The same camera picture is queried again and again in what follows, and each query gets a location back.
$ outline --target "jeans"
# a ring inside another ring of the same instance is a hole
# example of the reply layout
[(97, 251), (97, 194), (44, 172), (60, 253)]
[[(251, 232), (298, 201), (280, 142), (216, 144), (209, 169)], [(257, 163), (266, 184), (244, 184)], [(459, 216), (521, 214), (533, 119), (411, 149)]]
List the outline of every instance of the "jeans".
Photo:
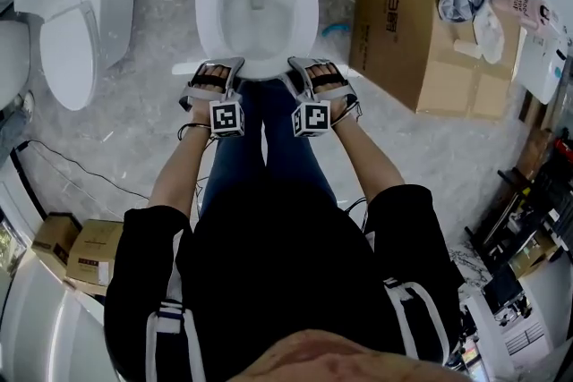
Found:
[[(285, 84), (281, 80), (243, 81), (238, 92), (243, 96), (244, 136), (218, 141), (201, 215), (220, 192), (240, 183), (266, 179), (313, 185), (325, 191), (336, 205), (310, 141), (293, 134), (291, 114), (297, 104)], [(266, 165), (261, 152), (263, 123), (269, 146)]]
[(24, 132), (29, 117), (21, 108), (16, 109), (8, 118), (0, 121), (0, 167), (16, 147), (16, 142)]

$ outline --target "marble floor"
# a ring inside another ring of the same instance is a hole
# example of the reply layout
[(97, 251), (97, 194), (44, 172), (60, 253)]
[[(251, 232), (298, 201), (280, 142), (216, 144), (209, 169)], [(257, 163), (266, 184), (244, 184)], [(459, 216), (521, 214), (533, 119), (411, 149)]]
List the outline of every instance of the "marble floor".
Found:
[[(125, 58), (98, 81), (92, 103), (69, 112), (51, 95), (38, 55), (39, 20), (32, 36), (28, 86), (37, 102), (24, 139), (45, 142), (86, 169), (126, 190), (149, 196), (161, 166), (177, 144), (187, 114), (177, 104), (185, 84), (174, 64), (204, 57), (195, 24), (194, 0), (135, 0), (131, 45)], [(344, 64), (350, 37), (321, 30), (333, 22), (350, 24), (354, 0), (320, 0), (319, 36), (312, 53)], [(526, 139), (517, 120), (523, 90), (511, 90), (507, 116), (498, 123), (415, 115), (368, 80), (353, 79), (363, 104), (360, 124), (396, 162), (409, 183), (432, 190), (434, 206), (448, 243), (464, 239), (499, 184), (496, 170), (511, 167)], [(312, 140), (321, 166), (345, 207), (362, 196), (350, 162), (333, 134)], [(209, 148), (200, 177), (209, 175), (215, 149)], [(85, 174), (38, 143), (20, 153), (24, 170), (46, 211), (88, 218), (121, 219), (146, 200)], [(363, 207), (353, 211), (361, 220)]]

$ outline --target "forearm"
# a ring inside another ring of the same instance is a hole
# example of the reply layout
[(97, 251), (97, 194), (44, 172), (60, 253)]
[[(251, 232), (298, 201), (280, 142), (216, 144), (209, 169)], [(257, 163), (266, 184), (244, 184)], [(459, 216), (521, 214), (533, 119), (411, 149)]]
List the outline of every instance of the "forearm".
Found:
[(354, 118), (348, 116), (334, 127), (342, 142), (370, 203), (381, 191), (404, 184), (402, 175), (389, 158), (363, 131)]
[(199, 127), (187, 130), (159, 173), (148, 207), (169, 206), (191, 215), (197, 174), (209, 135), (208, 130)]

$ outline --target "toilet lid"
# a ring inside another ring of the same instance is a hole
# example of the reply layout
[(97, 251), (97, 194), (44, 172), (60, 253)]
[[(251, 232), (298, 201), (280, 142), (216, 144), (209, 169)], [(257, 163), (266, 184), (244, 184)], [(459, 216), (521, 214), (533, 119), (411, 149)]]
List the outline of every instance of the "toilet lid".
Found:
[(98, 54), (97, 27), (91, 9), (74, 8), (42, 26), (39, 50), (47, 85), (69, 110), (91, 99)]

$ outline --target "bottle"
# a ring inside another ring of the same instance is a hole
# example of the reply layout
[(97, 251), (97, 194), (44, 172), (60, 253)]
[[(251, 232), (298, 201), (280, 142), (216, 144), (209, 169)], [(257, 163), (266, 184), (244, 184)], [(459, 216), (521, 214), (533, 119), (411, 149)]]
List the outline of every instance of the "bottle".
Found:
[(494, 7), (519, 18), (520, 24), (533, 32), (541, 32), (551, 22), (551, 10), (543, 0), (492, 0)]

